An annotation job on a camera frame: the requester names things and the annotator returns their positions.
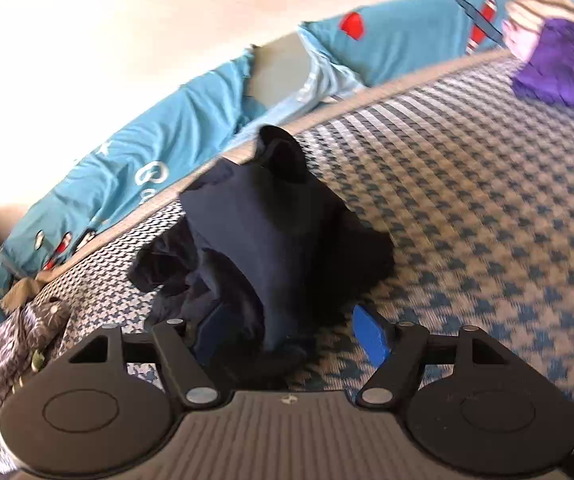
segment beige trim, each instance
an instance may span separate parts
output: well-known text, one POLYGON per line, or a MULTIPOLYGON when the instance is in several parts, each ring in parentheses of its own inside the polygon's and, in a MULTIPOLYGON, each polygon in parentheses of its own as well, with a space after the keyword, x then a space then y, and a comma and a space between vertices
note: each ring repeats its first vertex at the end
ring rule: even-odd
MULTIPOLYGON (((413 86, 425 84, 449 73, 464 70, 465 68, 470 68, 481 63, 488 63, 497 59, 502 59, 508 57, 509 55, 510 53, 508 50, 495 49, 490 52, 475 54, 474 56, 461 57, 452 61, 431 66, 423 70, 419 70, 418 72, 413 72, 411 74, 405 75, 399 79, 395 79, 389 83, 385 83, 384 85, 367 89, 353 98, 329 105, 317 112, 310 113, 301 119, 293 121, 292 123, 289 123, 283 127, 291 135, 297 135, 304 130, 308 130, 317 124, 324 123, 325 121, 333 119, 338 115, 351 112, 356 108, 368 106, 376 101, 380 101, 387 97, 391 97, 392 95, 406 91, 413 86)), ((251 156, 254 154, 255 146, 255 142, 249 141, 233 150, 225 152, 223 156, 240 164, 251 158, 251 156)), ((185 190, 186 187, 189 186, 189 184, 192 183, 198 176, 211 168, 216 160, 217 158, 213 159, 212 161, 198 168, 198 170, 194 171, 189 176, 178 180, 174 184, 171 184, 171 186, 167 187, 165 190, 151 197, 150 200, 132 211, 116 225, 107 229, 89 241, 89 243, 82 247, 63 265, 55 267, 51 270, 43 270, 39 272, 38 276, 36 276, 36 279, 41 280, 42 282, 51 282, 93 252, 102 248, 119 236, 122 236, 127 231, 131 230, 136 225, 146 220, 157 211, 161 210, 164 206, 173 202, 181 191, 185 190)))

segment silver screw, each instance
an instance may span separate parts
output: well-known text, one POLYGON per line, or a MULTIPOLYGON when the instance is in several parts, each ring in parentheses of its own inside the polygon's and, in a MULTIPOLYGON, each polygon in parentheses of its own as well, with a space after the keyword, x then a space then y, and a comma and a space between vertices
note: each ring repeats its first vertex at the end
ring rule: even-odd
POLYGON ((185 397, 193 404, 208 404, 218 398, 218 391, 209 386, 200 386, 189 390, 185 397))
POLYGON ((394 398, 394 394, 386 388, 370 388, 362 393, 362 400, 369 404, 386 404, 394 398))
POLYGON ((298 397, 295 396, 294 394, 285 395, 284 397, 280 398, 280 402, 288 406, 291 406, 292 404, 298 402, 298 397))

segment gray panel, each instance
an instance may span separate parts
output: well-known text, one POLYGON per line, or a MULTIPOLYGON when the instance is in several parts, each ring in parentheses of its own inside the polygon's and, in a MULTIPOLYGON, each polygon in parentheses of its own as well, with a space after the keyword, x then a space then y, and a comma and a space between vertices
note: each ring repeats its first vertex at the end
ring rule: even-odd
POLYGON ((308 74, 309 57, 294 32, 256 49, 246 93, 270 108, 300 90, 308 74))
MULTIPOLYGON (((238 392, 194 412, 155 457, 119 480, 471 479, 427 459, 393 415, 359 410, 344 392, 238 392)), ((15 480, 29 480, 22 473, 15 480)), ((540 480, 565 480, 558 471, 540 480)))

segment red shape print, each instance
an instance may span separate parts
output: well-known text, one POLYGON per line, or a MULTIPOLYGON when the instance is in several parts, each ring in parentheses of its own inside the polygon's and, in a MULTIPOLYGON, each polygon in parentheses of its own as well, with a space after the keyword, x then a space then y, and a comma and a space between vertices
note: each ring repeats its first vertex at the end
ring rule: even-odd
POLYGON ((340 30, 351 36, 354 40, 359 40, 365 33, 362 17, 358 12, 350 12, 340 22, 340 30))

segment patterned bedspread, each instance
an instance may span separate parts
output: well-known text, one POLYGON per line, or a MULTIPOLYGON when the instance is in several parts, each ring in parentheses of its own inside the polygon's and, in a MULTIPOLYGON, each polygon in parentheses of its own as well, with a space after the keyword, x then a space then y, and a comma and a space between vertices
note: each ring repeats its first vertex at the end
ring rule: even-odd
MULTIPOLYGON (((574 400, 574 111, 514 98, 516 69, 502 60, 446 76, 297 139, 314 174, 394 239, 396 275, 371 295, 386 317, 442 334, 481 326, 574 400)), ((126 269, 181 213, 165 207, 42 291, 74 307, 57 353, 105 323, 142 328, 153 293, 126 269)), ((372 373, 348 322, 318 345, 293 388, 355 392, 372 373)), ((158 381, 151 365, 129 371, 158 381)))

